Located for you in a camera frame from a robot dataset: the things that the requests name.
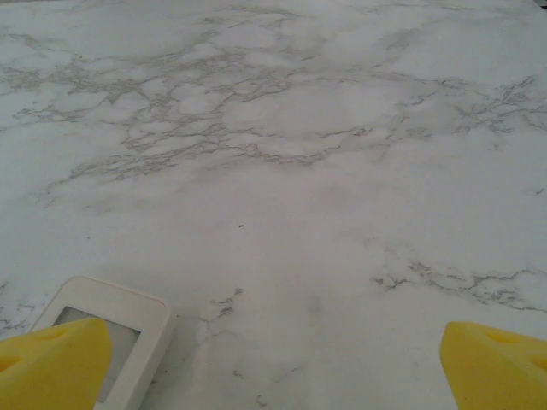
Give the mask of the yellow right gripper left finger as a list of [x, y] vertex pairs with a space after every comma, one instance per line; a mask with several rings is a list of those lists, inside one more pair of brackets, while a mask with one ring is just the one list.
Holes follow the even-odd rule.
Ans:
[[102, 319], [0, 341], [0, 410], [93, 410], [112, 358]]

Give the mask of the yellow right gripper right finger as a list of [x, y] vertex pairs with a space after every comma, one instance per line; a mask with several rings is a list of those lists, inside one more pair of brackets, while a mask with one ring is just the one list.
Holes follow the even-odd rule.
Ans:
[[458, 410], [547, 410], [547, 340], [454, 321], [441, 364]]

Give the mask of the white remote with display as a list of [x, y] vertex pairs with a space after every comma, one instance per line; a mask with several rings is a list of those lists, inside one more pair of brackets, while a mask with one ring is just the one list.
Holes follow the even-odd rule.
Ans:
[[61, 286], [31, 329], [88, 318], [106, 322], [113, 345], [93, 410], [139, 410], [172, 340], [176, 315], [157, 297], [76, 276]]

